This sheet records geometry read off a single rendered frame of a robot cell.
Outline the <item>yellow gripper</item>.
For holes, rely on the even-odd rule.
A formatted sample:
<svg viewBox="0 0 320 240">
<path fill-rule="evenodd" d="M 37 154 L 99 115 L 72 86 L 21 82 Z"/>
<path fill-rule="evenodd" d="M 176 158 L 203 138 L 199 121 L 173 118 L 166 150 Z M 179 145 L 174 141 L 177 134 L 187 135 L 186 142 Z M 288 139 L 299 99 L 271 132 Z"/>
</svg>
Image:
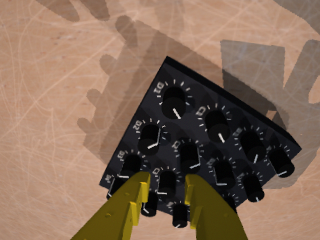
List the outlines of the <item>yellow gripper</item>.
<svg viewBox="0 0 320 240">
<path fill-rule="evenodd" d="M 70 240 L 130 240 L 142 202 L 148 200 L 150 173 L 129 178 Z M 248 240 L 239 216 L 202 177 L 187 174 L 185 204 L 196 240 Z"/>
</svg>

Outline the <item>black knob box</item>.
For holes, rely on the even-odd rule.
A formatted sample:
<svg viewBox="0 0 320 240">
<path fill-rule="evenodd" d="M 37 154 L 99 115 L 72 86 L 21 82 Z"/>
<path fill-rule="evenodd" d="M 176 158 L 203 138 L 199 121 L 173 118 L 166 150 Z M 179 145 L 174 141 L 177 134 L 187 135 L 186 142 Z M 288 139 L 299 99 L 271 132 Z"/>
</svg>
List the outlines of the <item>black knob box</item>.
<svg viewBox="0 0 320 240">
<path fill-rule="evenodd" d="M 186 174 L 201 176 L 237 214 L 245 200 L 264 198 L 262 186 L 276 174 L 290 176 L 301 150 L 279 125 L 166 56 L 99 185 L 109 190 L 108 200 L 134 174 L 149 172 L 141 214 L 154 217 L 159 210 L 184 228 L 190 222 Z"/>
</svg>

